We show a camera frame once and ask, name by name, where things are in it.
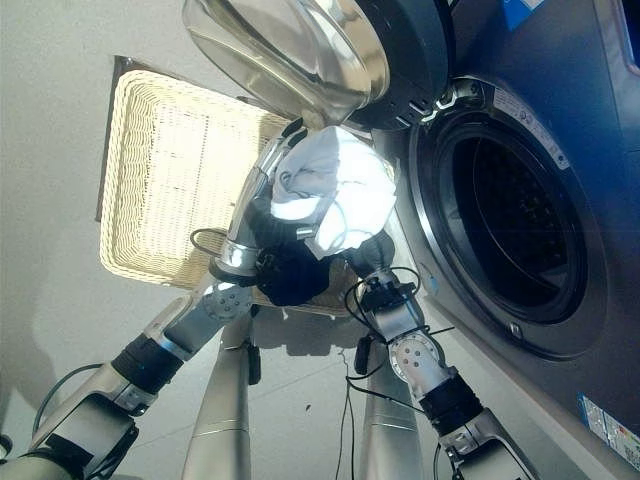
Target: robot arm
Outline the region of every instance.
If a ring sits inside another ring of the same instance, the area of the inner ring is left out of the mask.
[[[261,249],[315,235],[313,225],[281,222],[270,213],[276,167],[307,133],[302,119],[295,120],[260,154],[242,187],[220,256],[211,260],[211,272],[216,278],[242,286],[255,285]]]
[[[137,437],[133,417],[222,327],[246,315],[251,300],[250,289],[207,273],[57,408],[34,435],[29,453],[3,466],[0,477],[108,478]]]
[[[498,419],[483,408],[439,344],[424,328],[413,284],[401,284],[389,268],[365,280],[362,308],[389,347],[391,366],[405,381],[447,453],[453,479],[535,480],[538,477]]]

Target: label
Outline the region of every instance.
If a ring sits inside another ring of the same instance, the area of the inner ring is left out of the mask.
[[[640,471],[640,438],[585,395],[578,395],[578,405],[582,410],[582,420],[585,425]]]
[[[544,0],[502,0],[509,30],[518,28],[543,2]]]
[[[504,90],[496,88],[493,95],[493,106],[520,122],[522,126],[542,144],[547,152],[549,152],[549,155],[551,155],[551,158],[553,158],[553,161],[560,170],[566,170],[570,167],[567,156],[555,140],[553,140],[549,132],[547,132],[547,129],[544,128],[535,115],[517,98]]]

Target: silver cylinder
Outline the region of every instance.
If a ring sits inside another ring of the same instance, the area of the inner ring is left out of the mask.
[[[369,369],[385,366],[369,378],[368,389],[411,404],[406,383],[393,372],[384,346],[374,343]],[[364,419],[360,480],[424,478],[415,414],[401,405],[369,395]]]
[[[61,466],[38,457],[20,457],[0,465],[0,480],[74,480]]]
[[[250,480],[249,358],[245,339],[251,318],[227,325],[200,407],[183,480]]]

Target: black cloth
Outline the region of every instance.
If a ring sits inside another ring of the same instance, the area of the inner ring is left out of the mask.
[[[256,262],[258,288],[279,307],[301,305],[329,287],[332,260],[317,260],[303,241],[265,248]]]

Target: washing machine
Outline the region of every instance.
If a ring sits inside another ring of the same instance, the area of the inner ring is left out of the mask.
[[[640,469],[640,4],[510,3],[454,8],[399,214],[432,297]]]
[[[640,469],[636,0],[188,0],[184,17],[269,108],[372,131],[433,301]]]

